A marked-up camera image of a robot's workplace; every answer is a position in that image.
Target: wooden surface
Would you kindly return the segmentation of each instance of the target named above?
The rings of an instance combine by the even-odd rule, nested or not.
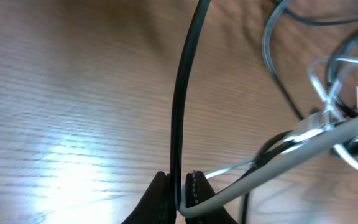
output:
[[[170,110],[195,0],[0,0],[0,223],[120,223],[168,171]],[[310,16],[358,16],[358,1],[296,1]],[[183,176],[250,159],[297,120],[260,53],[273,9],[213,1],[185,112]],[[306,76],[358,23],[283,16],[272,44],[306,114]],[[221,190],[244,169],[211,179]],[[234,217],[238,200],[226,205]],[[358,223],[358,172],[323,154],[252,195],[251,223]],[[184,223],[178,217],[177,223]]]

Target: brown wooden tabletop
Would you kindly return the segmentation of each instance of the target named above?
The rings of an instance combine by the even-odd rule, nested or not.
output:
[[[0,0],[0,223],[120,223],[154,174],[168,172],[173,87],[195,6]],[[356,0],[291,8],[358,16]],[[269,0],[212,1],[187,94],[183,176],[250,159],[296,125],[262,60],[272,10]],[[306,66],[357,28],[280,18],[272,54],[304,114],[321,106]],[[211,183],[221,190],[244,171]],[[251,202],[251,223],[358,223],[358,172],[325,153],[257,188]],[[238,217],[238,200],[226,208]]]

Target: wood grain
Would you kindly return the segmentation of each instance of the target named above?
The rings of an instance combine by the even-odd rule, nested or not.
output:
[[[168,171],[170,110],[187,1],[0,0],[0,223],[120,223]],[[310,16],[358,16],[358,1],[295,1]],[[185,112],[183,176],[250,159],[293,127],[260,53],[268,1],[213,1]],[[358,23],[283,16],[272,43],[306,114],[306,76]],[[221,190],[243,169],[211,180]],[[238,200],[226,205],[238,216]],[[251,223],[358,223],[358,173],[327,154],[259,187]],[[177,223],[184,223],[178,217]]]

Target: wooden table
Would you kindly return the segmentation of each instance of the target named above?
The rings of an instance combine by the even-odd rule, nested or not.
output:
[[[173,87],[195,6],[0,0],[0,223],[120,223],[154,174],[168,172]],[[291,6],[358,16],[358,1]],[[262,61],[272,9],[269,0],[211,3],[188,88],[183,176],[250,159],[296,125]],[[280,19],[273,57],[304,114],[321,106],[307,64],[357,28]],[[244,170],[211,183],[221,190]],[[234,217],[238,203],[226,205]],[[323,154],[256,189],[250,222],[358,223],[358,172]]]

